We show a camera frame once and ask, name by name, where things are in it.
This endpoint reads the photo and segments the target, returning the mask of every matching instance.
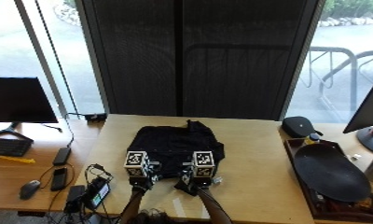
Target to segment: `power strip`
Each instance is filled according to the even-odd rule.
[[[47,215],[47,213],[46,212],[18,211],[16,215],[19,217],[44,217]]]

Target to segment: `small electronic device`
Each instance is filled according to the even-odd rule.
[[[66,165],[67,158],[70,157],[71,148],[63,147],[60,148],[58,155],[55,156],[55,159],[52,161],[52,165],[62,166]]]
[[[309,119],[301,116],[285,118],[283,121],[283,129],[293,138],[304,138],[309,136],[310,133],[316,133]]]
[[[66,187],[67,168],[59,168],[52,172],[51,191],[60,190]]]
[[[23,185],[20,188],[20,199],[27,200],[32,197],[35,192],[38,191],[40,187],[40,181],[39,180],[31,180],[27,182],[27,184]]]
[[[357,131],[357,137],[362,145],[373,151],[373,88],[364,98],[364,102],[345,127],[344,133],[354,131]]]
[[[95,210],[103,202],[103,199],[111,191],[108,179],[98,176],[87,186],[84,195],[84,205]]]
[[[66,198],[64,213],[80,212],[80,204],[82,204],[84,191],[86,191],[84,185],[75,185],[70,188],[70,193],[67,194],[67,198]]]

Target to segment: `phone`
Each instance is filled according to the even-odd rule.
[[[71,153],[70,147],[60,148],[58,155],[55,156],[55,159],[52,161],[52,165],[55,166],[66,165],[66,161],[67,158],[70,157],[70,153]]]
[[[60,190],[66,187],[67,168],[63,167],[52,172],[51,191]]]

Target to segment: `shrub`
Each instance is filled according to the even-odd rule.
[[[361,17],[373,13],[373,0],[326,0],[322,17]]]

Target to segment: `black device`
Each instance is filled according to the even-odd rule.
[[[344,133],[354,131],[357,131],[362,145],[373,151],[373,88],[345,127]]]
[[[70,188],[70,193],[66,198],[64,213],[80,212],[82,198],[84,196],[84,185],[75,185]]]
[[[24,184],[23,187],[20,188],[20,199],[22,200],[30,199],[39,188],[40,188],[39,180],[31,180],[30,182],[27,182],[27,184]]]
[[[84,205],[88,209],[95,210],[103,202],[103,199],[111,191],[110,181],[107,178],[98,176],[87,185],[84,194]]]
[[[22,157],[30,145],[31,141],[27,139],[0,138],[0,156]]]
[[[63,147],[60,148],[58,155],[55,156],[55,159],[52,161],[54,166],[62,166],[66,165],[67,158],[70,157],[71,154],[71,148],[70,147]]]
[[[38,77],[0,77],[0,122],[11,122],[0,134],[10,133],[28,140],[15,131],[20,122],[59,122]]]
[[[67,168],[55,169],[52,172],[51,191],[60,190],[66,187]]]
[[[283,129],[293,138],[304,138],[309,136],[310,133],[317,132],[310,120],[301,116],[285,118],[283,121]]]

